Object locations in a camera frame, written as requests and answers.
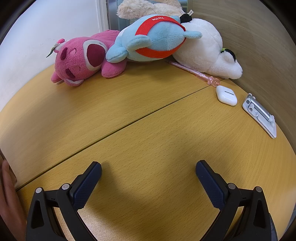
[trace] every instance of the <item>red fabric band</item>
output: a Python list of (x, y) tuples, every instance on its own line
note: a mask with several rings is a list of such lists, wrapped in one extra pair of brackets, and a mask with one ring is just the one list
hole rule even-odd
[[(186, 31), (185, 27), (182, 26), (181, 24), (179, 24), (175, 19), (170, 18), (168, 16), (154, 16), (151, 18), (148, 18), (147, 20), (145, 20), (140, 27), (138, 28), (137, 32), (135, 35), (147, 35), (149, 30), (157, 23), (162, 22), (162, 21), (167, 21), (167, 22), (172, 22), (175, 23), (177, 25), (179, 25), (184, 31)], [(149, 58), (166, 58), (170, 55), (172, 55), (173, 53), (175, 53), (178, 48), (181, 47), (181, 45), (184, 43), (184, 41), (178, 45), (176, 48), (172, 49), (172, 50), (167, 50), (167, 51), (158, 51), (158, 50), (153, 50), (153, 49), (149, 49), (149, 48), (141, 48), (136, 50), (137, 53), (149, 57)]]

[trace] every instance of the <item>pink bear plush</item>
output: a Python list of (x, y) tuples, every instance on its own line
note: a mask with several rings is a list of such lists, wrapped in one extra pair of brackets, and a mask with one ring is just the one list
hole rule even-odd
[(121, 74), (126, 67), (126, 60), (112, 64), (105, 59), (118, 34), (117, 30), (106, 30), (91, 37), (79, 37), (66, 42), (60, 39), (52, 48), (57, 56), (51, 81), (57, 83), (63, 80), (70, 86), (79, 86), (100, 69), (105, 78)]

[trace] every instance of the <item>translucent pink pen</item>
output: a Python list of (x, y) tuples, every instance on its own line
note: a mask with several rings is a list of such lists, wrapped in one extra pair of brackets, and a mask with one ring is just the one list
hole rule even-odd
[(176, 63), (176, 62), (173, 62), (173, 61), (168, 61), (168, 63), (171, 64), (171, 65), (173, 65), (173, 66), (176, 66), (176, 67), (178, 67), (180, 69), (186, 70), (187, 72), (195, 75), (196, 77), (200, 78), (204, 82), (207, 82), (208, 85), (212, 85), (214, 87), (217, 87), (218, 85), (220, 85), (220, 80), (217, 79), (217, 78), (214, 78), (213, 76), (208, 77), (208, 76), (206, 76), (203, 73), (200, 73), (200, 72), (198, 72), (196, 70), (187, 68), (184, 65), (179, 64), (179, 63)]

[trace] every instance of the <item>wooden table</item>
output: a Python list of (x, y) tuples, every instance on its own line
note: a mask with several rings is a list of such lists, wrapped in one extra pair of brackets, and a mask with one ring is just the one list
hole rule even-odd
[(79, 88), (55, 85), (44, 70), (0, 112), (0, 147), (25, 185), (88, 146), (207, 84), (164, 61), (128, 63), (105, 79), (100, 72)]
[(242, 109), (247, 93), (222, 84), (237, 95), (235, 107), (209, 86), (140, 119), (20, 189), (26, 212), (37, 187), (71, 183), (98, 161), (102, 177), (79, 211), (98, 240), (200, 240), (218, 214), (194, 170), (205, 159), (226, 182), (263, 188), (280, 238), (296, 201), (295, 153), (279, 127), (271, 139)]

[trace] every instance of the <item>stuffed animal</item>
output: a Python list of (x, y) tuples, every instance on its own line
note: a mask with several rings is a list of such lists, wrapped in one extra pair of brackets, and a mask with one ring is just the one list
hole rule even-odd
[(211, 23), (194, 18), (182, 25), (187, 31), (200, 31), (202, 38), (186, 40), (173, 54), (180, 64), (225, 79), (242, 76), (242, 67), (235, 54), (223, 48), (221, 35)]
[(134, 19), (150, 14), (178, 16), (184, 12), (178, 0), (156, 0), (152, 4), (146, 0), (123, 0), (118, 6), (117, 15), (123, 19)]
[(138, 62), (158, 60), (176, 52), (186, 38), (201, 36), (198, 31), (186, 31), (179, 17), (152, 14), (127, 27), (108, 50), (106, 59), (110, 63), (125, 58)]
[(121, 74), (126, 67), (126, 60), (112, 64), (105, 59), (118, 34), (119, 31), (106, 30), (91, 37), (79, 37), (69, 41), (60, 39), (51, 51), (57, 53), (51, 81), (64, 81), (67, 85), (79, 86), (100, 69), (105, 78)]

